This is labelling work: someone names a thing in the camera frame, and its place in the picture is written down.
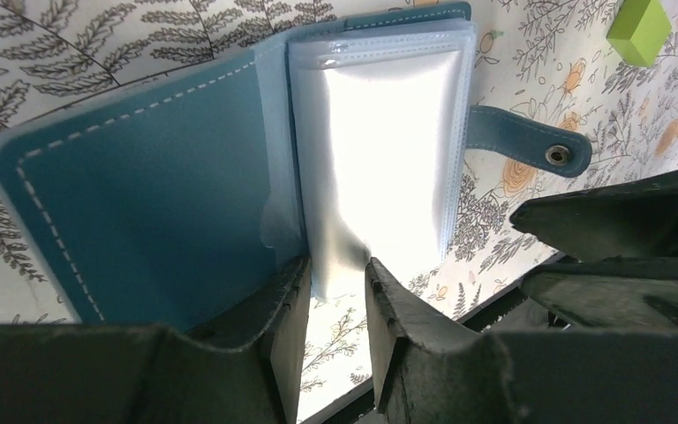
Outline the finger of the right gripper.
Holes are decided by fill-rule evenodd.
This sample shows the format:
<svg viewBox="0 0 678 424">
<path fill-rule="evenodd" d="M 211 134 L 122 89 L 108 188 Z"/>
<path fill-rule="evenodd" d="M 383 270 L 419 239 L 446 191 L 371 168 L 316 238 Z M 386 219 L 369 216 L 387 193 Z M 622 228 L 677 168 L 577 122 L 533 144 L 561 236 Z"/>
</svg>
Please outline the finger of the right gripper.
<svg viewBox="0 0 678 424">
<path fill-rule="evenodd" d="M 541 265 L 520 290 L 576 326 L 678 329 L 678 257 Z"/>
<path fill-rule="evenodd" d="M 678 170 L 532 199 L 509 221 L 579 261 L 678 257 Z"/>
</svg>

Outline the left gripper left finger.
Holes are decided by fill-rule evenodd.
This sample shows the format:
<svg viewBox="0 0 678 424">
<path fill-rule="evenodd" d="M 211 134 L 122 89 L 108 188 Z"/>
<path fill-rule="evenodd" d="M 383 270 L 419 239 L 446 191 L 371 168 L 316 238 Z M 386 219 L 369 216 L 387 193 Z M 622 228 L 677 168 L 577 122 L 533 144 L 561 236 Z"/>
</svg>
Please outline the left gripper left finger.
<svg viewBox="0 0 678 424">
<path fill-rule="evenodd" d="M 182 333 L 167 325 L 0 325 L 0 423 L 293 423 L 311 263 Z"/>
</svg>

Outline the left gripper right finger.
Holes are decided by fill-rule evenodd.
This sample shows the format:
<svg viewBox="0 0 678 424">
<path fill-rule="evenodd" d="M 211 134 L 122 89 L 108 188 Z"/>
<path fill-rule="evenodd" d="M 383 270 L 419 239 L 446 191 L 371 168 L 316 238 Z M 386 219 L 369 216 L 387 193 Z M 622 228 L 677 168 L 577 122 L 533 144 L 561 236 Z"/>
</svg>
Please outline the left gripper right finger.
<svg viewBox="0 0 678 424">
<path fill-rule="evenodd" d="M 678 423 L 678 330 L 467 329 L 365 269 L 387 423 Z"/>
</svg>

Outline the blue card holder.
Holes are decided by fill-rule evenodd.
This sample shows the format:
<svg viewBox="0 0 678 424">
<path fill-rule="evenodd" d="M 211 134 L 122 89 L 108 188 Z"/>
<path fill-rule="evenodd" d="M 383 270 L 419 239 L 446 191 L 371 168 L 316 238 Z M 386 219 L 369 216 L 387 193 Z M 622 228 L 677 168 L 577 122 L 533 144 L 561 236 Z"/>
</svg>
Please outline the blue card holder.
<svg viewBox="0 0 678 424">
<path fill-rule="evenodd" d="M 84 323 L 189 330 L 303 255 L 324 299 L 373 257 L 408 280 L 445 259 L 466 150 L 591 160 L 470 102 L 477 39 L 465 2 L 298 26 L 0 133 L 0 197 Z"/>
</svg>

